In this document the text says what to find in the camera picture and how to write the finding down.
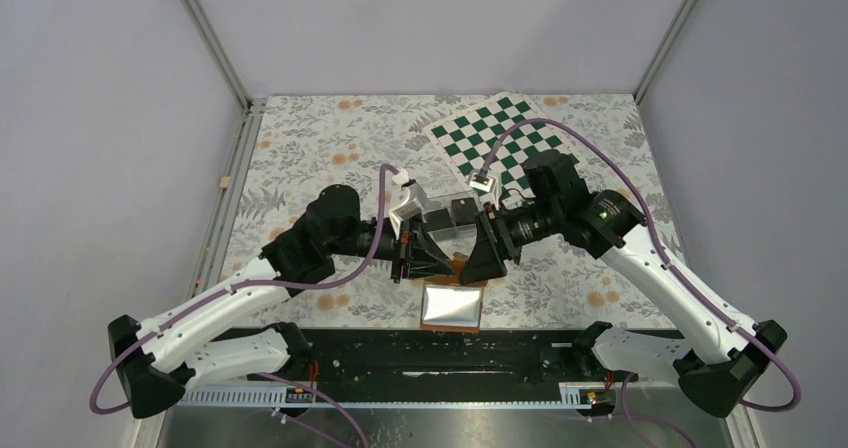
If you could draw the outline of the brown leather card holder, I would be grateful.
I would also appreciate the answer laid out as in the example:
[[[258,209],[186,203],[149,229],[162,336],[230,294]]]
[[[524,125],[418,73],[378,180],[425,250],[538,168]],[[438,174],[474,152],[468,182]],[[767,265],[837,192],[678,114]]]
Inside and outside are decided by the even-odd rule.
[[[419,327],[423,331],[479,333],[487,281],[459,282],[468,257],[455,252],[450,260],[455,274],[433,276],[422,282]]]

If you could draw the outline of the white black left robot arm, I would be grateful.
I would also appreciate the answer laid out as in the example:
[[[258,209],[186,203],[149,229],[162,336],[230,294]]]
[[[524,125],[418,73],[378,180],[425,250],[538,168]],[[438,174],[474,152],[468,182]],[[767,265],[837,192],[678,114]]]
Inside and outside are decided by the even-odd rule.
[[[258,372],[296,379],[309,369],[309,345],[290,322],[256,335],[221,340],[242,318],[305,291],[339,286],[334,256],[362,262],[342,278],[347,283],[372,260],[391,264],[390,278],[451,276],[448,256],[415,214],[394,229],[389,218],[364,220],[360,198],[347,185],[331,185],[309,203],[292,228],[264,246],[236,274],[160,315],[138,321],[122,315],[107,327],[111,367],[136,419],[168,410],[190,390]]]

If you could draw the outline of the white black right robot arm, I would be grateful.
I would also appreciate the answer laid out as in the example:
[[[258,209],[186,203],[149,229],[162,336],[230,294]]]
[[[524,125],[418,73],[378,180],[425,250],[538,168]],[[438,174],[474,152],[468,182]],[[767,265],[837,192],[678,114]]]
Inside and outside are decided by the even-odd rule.
[[[532,199],[514,209],[485,204],[460,283],[501,278],[524,246],[561,236],[624,276],[681,334],[663,338],[595,322],[572,343],[577,373],[589,380],[608,371],[634,373],[675,384],[705,413],[727,417],[769,366],[763,351],[779,349],[786,331],[733,308],[661,252],[643,213],[618,192],[590,191],[576,163],[570,154],[547,150],[522,164]]]

